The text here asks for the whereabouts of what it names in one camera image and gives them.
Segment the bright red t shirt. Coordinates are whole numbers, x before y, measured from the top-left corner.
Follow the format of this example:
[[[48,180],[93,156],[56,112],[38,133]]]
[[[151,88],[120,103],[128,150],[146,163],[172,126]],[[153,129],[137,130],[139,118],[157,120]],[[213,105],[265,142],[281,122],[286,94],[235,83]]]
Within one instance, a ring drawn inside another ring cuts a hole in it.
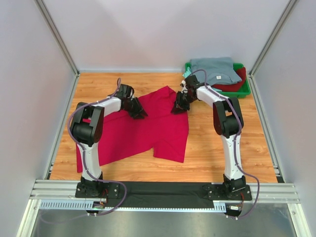
[[[120,100],[112,97],[104,108],[103,132],[98,142],[98,160],[106,165],[150,149],[154,157],[183,163],[189,122],[187,113],[171,112],[176,92],[162,87],[138,98],[147,115],[133,119],[119,110]]]

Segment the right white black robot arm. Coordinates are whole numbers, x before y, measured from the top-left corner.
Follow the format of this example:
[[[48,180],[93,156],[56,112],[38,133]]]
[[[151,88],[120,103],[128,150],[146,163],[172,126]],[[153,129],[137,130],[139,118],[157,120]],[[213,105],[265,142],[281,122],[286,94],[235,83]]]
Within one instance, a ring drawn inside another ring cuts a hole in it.
[[[213,109],[214,129],[221,136],[225,155],[222,193],[226,198],[234,199],[246,186],[240,154],[243,118],[239,100],[226,97],[211,86],[200,83],[195,75],[182,80],[180,86],[182,90],[176,93],[171,110],[173,114],[189,111],[190,104],[196,100],[205,102]]]

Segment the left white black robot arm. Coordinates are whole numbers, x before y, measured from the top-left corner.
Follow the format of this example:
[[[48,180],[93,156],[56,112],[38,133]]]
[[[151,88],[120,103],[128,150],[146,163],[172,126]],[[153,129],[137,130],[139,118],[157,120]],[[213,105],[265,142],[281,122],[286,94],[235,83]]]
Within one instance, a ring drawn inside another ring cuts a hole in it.
[[[133,119],[144,119],[147,116],[139,99],[134,96],[134,88],[119,84],[114,93],[105,99],[79,103],[67,124],[69,136],[76,143],[81,155],[83,171],[80,182],[88,184],[86,191],[92,198],[99,198],[104,192],[98,154],[103,120],[104,117],[121,110],[128,112]]]

